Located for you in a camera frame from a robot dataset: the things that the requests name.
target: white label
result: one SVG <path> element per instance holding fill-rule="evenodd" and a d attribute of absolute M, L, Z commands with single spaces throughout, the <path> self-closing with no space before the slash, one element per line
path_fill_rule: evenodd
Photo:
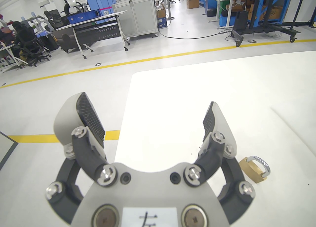
<path fill-rule="evenodd" d="M 122 227 L 175 227 L 178 226 L 177 208 L 124 207 Z"/>

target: brass padlock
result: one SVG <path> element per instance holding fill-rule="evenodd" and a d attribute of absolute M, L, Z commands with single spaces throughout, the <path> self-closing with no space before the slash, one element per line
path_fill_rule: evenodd
<path fill-rule="evenodd" d="M 262 164 L 265 168 L 265 172 L 263 172 L 254 162 L 256 160 L 260 164 Z M 268 164 L 262 160 L 260 157 L 251 156 L 245 157 L 243 160 L 239 162 L 240 168 L 245 172 L 249 178 L 255 183 L 259 183 L 264 181 L 267 176 L 270 174 L 271 170 Z"/>

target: floor tape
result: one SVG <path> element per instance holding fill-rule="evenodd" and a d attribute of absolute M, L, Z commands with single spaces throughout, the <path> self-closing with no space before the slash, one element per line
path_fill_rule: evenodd
<path fill-rule="evenodd" d="M 118 140 L 120 130 L 111 130 L 105 132 L 104 140 Z M 51 135 L 13 135 L 8 136 L 18 143 L 58 143 L 54 134 Z"/>
<path fill-rule="evenodd" d="M 295 42 L 316 42 L 316 39 L 295 40 Z M 262 43 L 256 43 L 256 44 L 244 44 L 244 45 L 241 45 L 240 48 L 255 47 L 255 46 L 262 46 L 262 45 L 274 45 L 274 44 L 282 44 L 282 43 L 290 43 L 290 42 L 289 41 L 276 41 L 276 42 L 262 42 Z M 128 64 L 133 64 L 133 63 L 140 63 L 140 62 L 146 62 L 146 61 L 152 61 L 152 60 L 162 60 L 162 59 L 167 59 L 167 58 L 180 57 L 180 56 L 186 56 L 186 55 L 192 55 L 192 54 L 198 54 L 198 53 L 204 53 L 204 52 L 230 50 L 230 49 L 235 49 L 235 48 L 236 48 L 236 46 L 228 46 L 228 47 L 221 47 L 221 48 L 214 48 L 214 49 L 207 49 L 207 50 L 197 50 L 197 51 L 191 51 L 191 52 L 171 54 L 171 55 L 153 57 L 153 58 L 148 58 L 148 59 L 132 60 L 132 61 L 127 61 L 127 62 L 121 62 L 121 63 L 115 63 L 115 64 L 110 64 L 110 65 L 93 67 L 93 68 L 89 68 L 89 69 L 70 71 L 70 72 L 60 73 L 60 74 L 41 77 L 41 78 L 29 79 L 29 80 L 25 80 L 25 81 L 13 83 L 13 84 L 7 84 L 4 86 L 1 86 L 0 88 L 6 88 L 6 87 L 11 87 L 14 85 L 24 84 L 24 83 L 28 83 L 28 82 L 37 81 L 37 80 L 42 80 L 42 79 L 47 79 L 47 78 L 55 78 L 55 77 L 60 77 L 60 76 L 65 76 L 65 75 L 70 75 L 70 74 L 75 74 L 75 73 L 80 73 L 80 72 L 105 69 L 105 68 L 111 68 L 111 67 L 116 67 L 116 66 L 128 65 Z"/>

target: white desk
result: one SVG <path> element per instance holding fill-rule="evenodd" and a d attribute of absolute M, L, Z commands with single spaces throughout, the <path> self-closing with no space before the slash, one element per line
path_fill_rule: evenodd
<path fill-rule="evenodd" d="M 6 46 L 6 47 L 1 48 L 0 51 L 2 51 L 2 50 L 7 50 L 8 54 L 9 54 L 9 55 L 11 56 L 11 58 L 14 60 L 15 64 L 21 69 L 22 66 L 21 66 L 21 64 L 19 63 L 19 61 L 20 61 L 20 62 L 23 62 L 23 63 L 25 63 L 25 64 L 28 64 L 28 63 L 27 63 L 26 61 L 24 61 L 24 60 L 21 60 L 20 58 L 15 57 L 15 56 L 13 55 L 13 52 L 12 52 L 12 50 L 11 50 L 11 48 L 12 48 L 13 46 L 15 46 L 15 45 L 14 45 L 14 44 L 8 45 L 8 46 Z"/>
<path fill-rule="evenodd" d="M 209 21 L 209 23 L 218 22 L 219 21 L 220 1 L 221 0 L 217 1 L 216 19 Z M 231 16 L 231 13 L 232 13 L 232 4 L 233 4 L 233 0 L 229 0 L 229 8 L 228 8 L 228 13 L 227 13 L 226 26 L 219 26 L 218 29 L 233 27 L 233 25 L 229 25 L 229 23 L 230 23 L 230 16 Z"/>
<path fill-rule="evenodd" d="M 78 38 L 77 38 L 77 34 L 76 34 L 76 28 L 80 25 L 83 25 L 83 24 L 88 24 L 88 23 L 93 23 L 93 22 L 97 22 L 97 21 L 102 21 L 104 19 L 109 19 L 109 18 L 116 18 L 116 21 L 118 23 L 118 28 L 119 28 L 119 31 L 120 31 L 120 34 L 121 34 L 121 38 L 122 38 L 122 41 L 123 41 L 123 45 L 124 45 L 124 49 L 125 51 L 128 51 L 128 48 L 126 47 L 125 43 L 127 43 L 128 45 L 130 45 L 127 37 L 124 35 L 123 31 L 122 31 L 122 27 L 121 27 L 121 23 L 120 23 L 120 20 L 119 20 L 119 15 L 122 15 L 124 14 L 125 12 L 127 12 L 127 10 L 124 10 L 124 11 L 120 11 L 120 12 L 117 12 L 117 13 L 112 13 L 112 14 L 108 14 L 108 15 L 102 15 L 102 16 L 99 16 L 99 17 L 96 17 L 94 19 L 90 19 L 90 20 L 86 20 L 86 21 L 83 21 L 83 22 L 80 22 L 80 23 L 75 23 L 75 24 L 69 24 L 69 25 L 66 25 L 66 26 L 63 26 L 63 27 L 60 27 L 57 29 L 57 31 L 60 31 L 60 30 L 63 30 L 63 29 L 67 29 L 67 28 L 70 28 L 72 27 L 72 31 L 74 33 L 74 36 L 75 36 L 75 39 L 76 39 L 76 42 L 77 42 L 77 45 L 78 45 L 78 48 L 82 54 L 82 56 L 84 57 L 84 59 L 86 59 L 87 57 L 83 54 L 82 52 L 82 48 L 78 42 Z M 91 50 L 91 52 L 93 52 L 93 50 L 87 45 L 87 44 L 83 44 L 85 47 L 87 47 L 88 49 Z"/>
<path fill-rule="evenodd" d="M 234 226 L 314 227 L 316 157 L 271 107 L 315 93 L 315 62 L 316 51 L 309 51 L 136 73 L 115 161 L 146 172 L 193 163 L 204 115 L 216 101 L 236 139 L 237 160 L 257 155 L 271 168 L 259 184 L 245 176 L 256 198 Z M 218 195 L 221 170 L 208 183 Z"/>

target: blue crate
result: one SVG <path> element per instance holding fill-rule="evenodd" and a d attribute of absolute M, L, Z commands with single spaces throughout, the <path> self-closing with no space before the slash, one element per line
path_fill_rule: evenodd
<path fill-rule="evenodd" d="M 85 13 L 75 14 L 67 17 L 71 24 L 80 23 L 101 16 L 99 10 L 93 10 Z"/>
<path fill-rule="evenodd" d="M 231 16 L 230 21 L 229 21 L 229 25 L 234 25 L 235 20 L 236 20 L 236 16 Z M 226 22 L 227 22 L 227 17 L 220 15 L 219 16 L 219 26 L 220 27 L 226 26 Z"/>
<path fill-rule="evenodd" d="M 217 8 L 217 1 L 215 0 L 205 0 L 205 13 L 208 9 L 216 9 Z"/>
<path fill-rule="evenodd" d="M 158 28 L 160 29 L 163 27 L 167 27 L 167 18 L 166 17 L 158 18 Z"/>

